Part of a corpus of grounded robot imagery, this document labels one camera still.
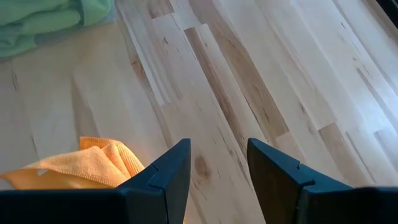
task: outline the orange microfiber cloth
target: orange microfiber cloth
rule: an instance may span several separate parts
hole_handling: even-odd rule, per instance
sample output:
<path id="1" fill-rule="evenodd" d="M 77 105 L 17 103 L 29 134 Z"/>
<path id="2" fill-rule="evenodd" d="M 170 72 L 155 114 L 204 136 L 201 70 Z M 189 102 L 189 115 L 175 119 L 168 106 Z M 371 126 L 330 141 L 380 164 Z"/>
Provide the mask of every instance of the orange microfiber cloth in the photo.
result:
<path id="1" fill-rule="evenodd" d="M 143 169 L 138 158 L 123 143 L 82 137 L 79 151 L 42 159 L 0 175 L 0 178 L 21 190 L 110 189 Z"/>

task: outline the black plastic object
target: black plastic object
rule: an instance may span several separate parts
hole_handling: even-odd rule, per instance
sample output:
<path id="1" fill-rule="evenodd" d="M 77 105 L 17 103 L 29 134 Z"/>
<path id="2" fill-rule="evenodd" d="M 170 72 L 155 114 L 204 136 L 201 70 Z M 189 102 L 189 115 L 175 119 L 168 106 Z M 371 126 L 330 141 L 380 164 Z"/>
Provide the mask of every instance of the black plastic object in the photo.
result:
<path id="1" fill-rule="evenodd" d="M 398 223 L 398 188 L 354 189 L 257 139 L 248 163 L 267 224 Z"/>
<path id="2" fill-rule="evenodd" d="M 392 23 L 398 28 L 398 1 L 397 0 L 376 0 Z"/>
<path id="3" fill-rule="evenodd" d="M 183 223 L 190 183 L 190 140 L 109 190 L 0 192 L 0 223 Z"/>

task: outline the green cloth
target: green cloth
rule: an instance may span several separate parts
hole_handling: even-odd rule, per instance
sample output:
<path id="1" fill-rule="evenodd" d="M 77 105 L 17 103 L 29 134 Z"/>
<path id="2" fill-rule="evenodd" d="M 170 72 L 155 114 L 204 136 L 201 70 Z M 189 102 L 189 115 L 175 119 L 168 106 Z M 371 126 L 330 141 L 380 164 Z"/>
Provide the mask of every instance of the green cloth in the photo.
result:
<path id="1" fill-rule="evenodd" d="M 0 58 L 36 47 L 37 35 L 93 25 L 111 6 L 112 0 L 0 0 Z"/>

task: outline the folded cloth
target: folded cloth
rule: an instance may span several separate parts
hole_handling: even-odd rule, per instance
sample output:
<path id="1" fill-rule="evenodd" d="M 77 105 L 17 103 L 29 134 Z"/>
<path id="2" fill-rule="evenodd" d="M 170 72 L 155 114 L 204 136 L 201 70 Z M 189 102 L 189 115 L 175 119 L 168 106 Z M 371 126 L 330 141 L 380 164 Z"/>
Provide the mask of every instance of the folded cloth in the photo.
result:
<path id="1" fill-rule="evenodd" d="M 80 138 L 80 150 L 42 159 L 0 178 L 15 189 L 110 189 L 144 169 L 123 143 Z"/>
<path id="2" fill-rule="evenodd" d="M 36 35 L 102 20 L 113 0 L 0 0 L 0 58 L 36 46 Z"/>

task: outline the wooden floor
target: wooden floor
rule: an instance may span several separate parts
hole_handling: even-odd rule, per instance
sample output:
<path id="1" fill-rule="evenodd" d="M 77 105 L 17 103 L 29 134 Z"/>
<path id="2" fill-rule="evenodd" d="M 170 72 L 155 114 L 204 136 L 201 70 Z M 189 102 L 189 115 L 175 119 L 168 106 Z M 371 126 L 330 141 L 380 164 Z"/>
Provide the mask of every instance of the wooden floor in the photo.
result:
<path id="1" fill-rule="evenodd" d="M 0 64 L 0 171 L 119 139 L 192 139 L 186 223 L 264 223 L 259 138 L 352 186 L 398 185 L 397 32 L 372 0 L 117 0 L 117 22 Z"/>

